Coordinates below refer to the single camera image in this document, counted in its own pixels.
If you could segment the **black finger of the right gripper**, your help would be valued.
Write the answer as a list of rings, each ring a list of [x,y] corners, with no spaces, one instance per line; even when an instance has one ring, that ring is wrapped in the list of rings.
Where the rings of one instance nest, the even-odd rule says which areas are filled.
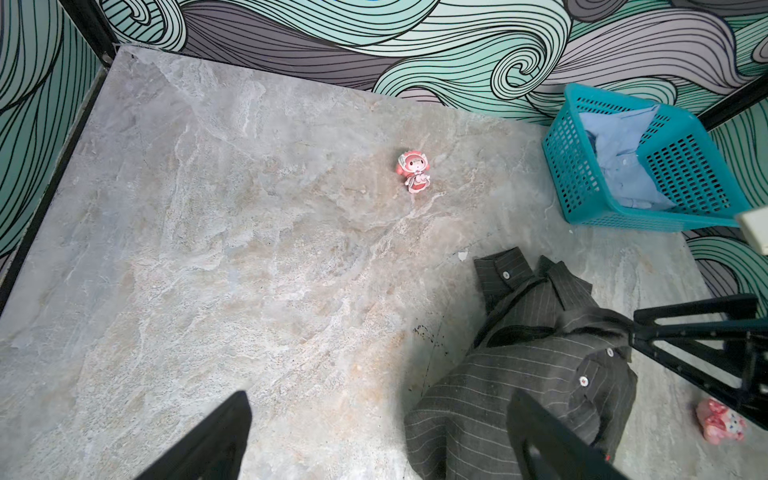
[[[640,309],[633,314],[630,345],[674,371],[758,427],[767,427],[767,319],[758,297],[737,294]],[[738,384],[662,349],[675,347],[734,377]]]

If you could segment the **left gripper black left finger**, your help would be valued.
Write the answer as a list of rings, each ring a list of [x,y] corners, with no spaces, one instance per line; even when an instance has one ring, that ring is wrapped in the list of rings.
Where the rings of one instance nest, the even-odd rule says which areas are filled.
[[[237,479],[252,424],[245,391],[236,391],[137,479]]]

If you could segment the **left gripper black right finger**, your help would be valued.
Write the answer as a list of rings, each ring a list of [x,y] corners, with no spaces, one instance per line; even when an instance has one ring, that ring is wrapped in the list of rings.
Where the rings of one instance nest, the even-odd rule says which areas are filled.
[[[523,390],[508,404],[507,431],[525,479],[625,477]]]

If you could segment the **dark grey pinstriped shirt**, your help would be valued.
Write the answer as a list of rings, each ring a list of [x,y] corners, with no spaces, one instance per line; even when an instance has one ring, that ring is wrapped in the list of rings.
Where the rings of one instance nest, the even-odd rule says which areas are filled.
[[[530,265],[519,248],[474,266],[486,320],[406,414],[411,468],[424,479],[519,478],[507,433],[519,391],[612,460],[636,398],[627,318],[601,308],[565,264]]]

